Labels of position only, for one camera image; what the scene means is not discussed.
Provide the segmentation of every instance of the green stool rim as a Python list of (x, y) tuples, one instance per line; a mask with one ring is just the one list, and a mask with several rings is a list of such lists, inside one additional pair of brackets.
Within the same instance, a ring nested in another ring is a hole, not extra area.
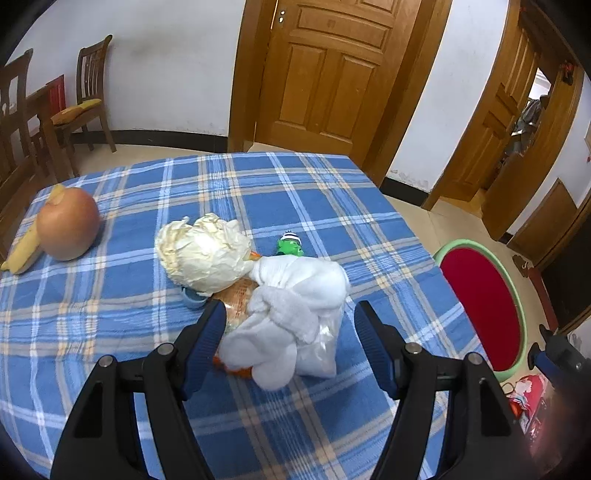
[(496, 379), (499, 382), (504, 382), (515, 375), (519, 366), (525, 361), (525, 357), (527, 356), (527, 328), (525, 326), (525, 313), (523, 311), (523, 305), (521, 304), (521, 300), (519, 299), (519, 295), (517, 294), (517, 289), (515, 288), (515, 284), (511, 277), (509, 276), (509, 272), (506, 270), (505, 266), (501, 263), (501, 261), (495, 256), (493, 252), (487, 249), (484, 245), (475, 242), (474, 240), (468, 240), (467, 238), (461, 238), (459, 240), (454, 240), (449, 242), (447, 245), (443, 245), (433, 258), (435, 263), (438, 267), (441, 267), (441, 262), (443, 262), (443, 258), (452, 250), (456, 248), (471, 248), (476, 250), (477, 252), (483, 254), (488, 260), (492, 262), (492, 264), (496, 267), (497, 271), (500, 273), (503, 280), (505, 280), (505, 284), (509, 288), (511, 292), (511, 296), (513, 297), (513, 302), (515, 307), (517, 307), (517, 316), (519, 317), (519, 328), (521, 329), (521, 344), (519, 346), (519, 354), (515, 359), (513, 365), (508, 368), (507, 370), (502, 371), (493, 371), (495, 374)]

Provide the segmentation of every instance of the yellow cushion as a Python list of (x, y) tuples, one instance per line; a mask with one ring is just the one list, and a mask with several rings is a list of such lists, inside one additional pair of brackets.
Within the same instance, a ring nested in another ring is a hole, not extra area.
[(57, 112), (54, 116), (52, 116), (51, 121), (54, 125), (69, 124), (83, 111), (84, 109), (81, 108), (80, 105), (69, 106), (68, 108), (64, 108), (61, 112)]
[(100, 105), (102, 100), (100, 98), (92, 98), (90, 100), (86, 100), (85, 102), (80, 103), (78, 106), (82, 108), (83, 111), (90, 110), (94, 106)]

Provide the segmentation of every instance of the table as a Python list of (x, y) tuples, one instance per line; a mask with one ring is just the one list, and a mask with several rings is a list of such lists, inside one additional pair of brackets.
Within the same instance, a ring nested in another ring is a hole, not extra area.
[[(57, 140), (56, 130), (51, 121), (50, 88), (47, 85), (27, 96), (27, 111), (25, 116), (27, 120), (34, 116), (37, 116), (39, 119), (39, 131), (43, 133), (43, 142), (47, 149), (47, 156), (51, 160), (57, 181), (63, 182), (76, 176), (72, 173), (72, 165), (65, 162), (60, 144)], [(39, 149), (40, 143), (35, 138), (36, 136), (33, 135), (35, 147)]]
[[(274, 253), (286, 230), (309, 256), (331, 258), (352, 285), (336, 378), (294, 377), (277, 392), (221, 372), (187, 403), (216, 478), (368, 478), (395, 404), (378, 388), (356, 337), (355, 302), (435, 355), (483, 353), (462, 305), (402, 217), (350, 161), (336, 155), (222, 154), (168, 158), (65, 182), (94, 195), (105, 219), (86, 255), (43, 255), (0, 280), (0, 421), (29, 462), (48, 475), (61, 430), (97, 359), (143, 356), (196, 321), (158, 262), (154, 237), (184, 215), (238, 218), (256, 251)], [(40, 192), (19, 235), (47, 198)], [(139, 432), (162, 478), (143, 399)], [(446, 395), (437, 395), (421, 476), (437, 467)]]

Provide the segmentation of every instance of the wooden chair backrest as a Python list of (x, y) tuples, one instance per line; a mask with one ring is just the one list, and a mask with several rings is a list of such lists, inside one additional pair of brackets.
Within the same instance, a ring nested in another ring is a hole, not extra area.
[[(22, 152), (31, 155), (31, 137), (27, 125), (27, 72), (33, 50), (30, 48), (23, 55), (4, 67), (0, 67), (0, 143), (4, 146), (5, 159), (0, 163), (0, 182), (16, 167), (12, 152), (11, 135), (18, 130)], [(10, 85), (17, 79), (16, 102), (11, 102)]]
[(76, 69), (76, 98), (78, 103), (92, 98), (104, 100), (103, 74), (107, 48), (113, 35), (107, 35), (101, 42), (80, 50)]
[[(7, 257), (7, 233), (43, 187), (44, 177), (38, 169), (35, 151), (27, 125), (27, 71), (32, 50), (0, 68), (0, 257)], [(9, 89), (17, 79), (16, 109), (11, 109)], [(11, 135), (19, 131), (23, 160), (15, 161)]]

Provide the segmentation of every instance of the white wall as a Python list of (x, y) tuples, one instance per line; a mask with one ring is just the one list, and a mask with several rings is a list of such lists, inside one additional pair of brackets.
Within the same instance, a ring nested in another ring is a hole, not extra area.
[(476, 109), (508, 0), (453, 0), (433, 68), (388, 177), (430, 192)]
[(562, 180), (577, 207), (581, 205), (591, 187), (591, 163), (587, 162), (589, 147), (585, 135), (591, 122), (591, 82), (585, 75), (579, 106), (574, 116), (573, 126), (556, 158), (556, 162), (508, 232), (515, 235), (517, 230), (530, 217), (536, 207), (550, 191), (556, 179)]
[(548, 95), (551, 87), (552, 85), (548, 79), (544, 76), (542, 71), (538, 69), (538, 71), (535, 73), (534, 84), (531, 86), (528, 97), (537, 100), (542, 95)]
[(585, 320), (568, 334), (568, 339), (585, 358), (591, 358), (591, 322)]
[(112, 34), (105, 73), (111, 129), (227, 135), (244, 3), (57, 0), (12, 58), (33, 48), (27, 90), (64, 73), (72, 105), (78, 51)]

